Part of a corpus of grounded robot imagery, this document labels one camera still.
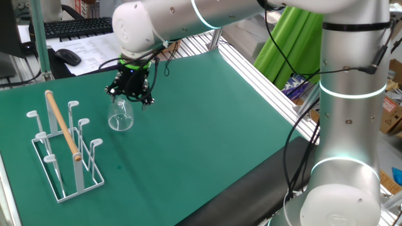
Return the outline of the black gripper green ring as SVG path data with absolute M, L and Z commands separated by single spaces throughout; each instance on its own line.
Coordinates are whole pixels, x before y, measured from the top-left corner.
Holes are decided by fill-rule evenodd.
M 151 59 L 128 60 L 120 58 L 117 61 L 118 71 L 114 81 L 105 87 L 105 92 L 115 103 L 119 95 L 125 96 L 131 102 L 142 102 L 142 111 L 154 104 L 152 98 L 152 84 L 149 84 L 149 70 L 152 65 Z

